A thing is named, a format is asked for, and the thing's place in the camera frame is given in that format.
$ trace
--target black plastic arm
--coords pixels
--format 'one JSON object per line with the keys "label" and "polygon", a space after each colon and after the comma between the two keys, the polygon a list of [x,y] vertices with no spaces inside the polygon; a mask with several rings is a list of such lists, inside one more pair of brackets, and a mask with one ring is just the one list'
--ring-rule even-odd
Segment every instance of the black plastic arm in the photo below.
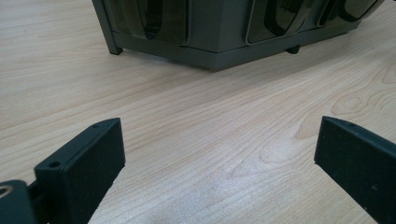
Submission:
{"label": "black plastic arm", "polygon": [[396,145],[323,117],[315,162],[378,223],[396,223]]}
{"label": "black plastic arm", "polygon": [[120,119],[93,124],[40,162],[29,187],[0,183],[1,223],[88,223],[124,164]]}

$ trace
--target wood grain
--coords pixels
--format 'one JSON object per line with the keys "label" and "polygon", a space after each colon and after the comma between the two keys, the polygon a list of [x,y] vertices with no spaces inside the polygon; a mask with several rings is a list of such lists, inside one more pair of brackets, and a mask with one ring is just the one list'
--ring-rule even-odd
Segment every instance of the wood grain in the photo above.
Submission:
{"label": "wood grain", "polygon": [[313,156],[321,116],[396,142],[396,5],[217,73],[110,55],[90,1],[0,2],[0,181],[120,117],[127,163],[90,223],[374,223]]}

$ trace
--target wooden table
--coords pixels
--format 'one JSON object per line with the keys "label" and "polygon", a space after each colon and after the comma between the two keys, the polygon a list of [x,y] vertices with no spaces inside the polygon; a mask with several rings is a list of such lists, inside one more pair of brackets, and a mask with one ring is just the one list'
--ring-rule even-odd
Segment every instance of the wooden table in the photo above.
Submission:
{"label": "wooden table", "polygon": [[0,181],[120,117],[127,162],[90,223],[373,223],[313,156],[321,117],[396,142],[396,4],[219,72],[110,55],[90,1],[0,3]]}

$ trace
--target black plastic object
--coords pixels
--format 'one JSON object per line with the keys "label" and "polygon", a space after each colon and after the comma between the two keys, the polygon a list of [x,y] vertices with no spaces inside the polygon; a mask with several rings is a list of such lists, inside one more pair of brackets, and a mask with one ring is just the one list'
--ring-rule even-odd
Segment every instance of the black plastic object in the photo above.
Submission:
{"label": "black plastic object", "polygon": [[396,145],[323,117],[315,162],[378,223],[396,223]]}
{"label": "black plastic object", "polygon": [[29,188],[0,183],[1,223],[88,223],[124,164],[120,119],[96,123],[40,162]]}
{"label": "black plastic object", "polygon": [[218,70],[346,34],[384,0],[92,1],[110,53]]}

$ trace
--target small hole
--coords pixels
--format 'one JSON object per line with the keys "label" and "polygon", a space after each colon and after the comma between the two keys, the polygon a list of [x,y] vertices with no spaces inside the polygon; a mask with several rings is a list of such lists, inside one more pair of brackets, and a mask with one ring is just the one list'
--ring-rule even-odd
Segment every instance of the small hole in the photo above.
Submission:
{"label": "small hole", "polygon": [[12,186],[0,186],[0,198],[6,197],[12,191]]}
{"label": "small hole", "polygon": [[55,168],[55,167],[58,167],[59,165],[61,165],[60,162],[58,162],[58,161],[53,161],[52,163],[49,164],[49,167],[50,167],[50,168]]}

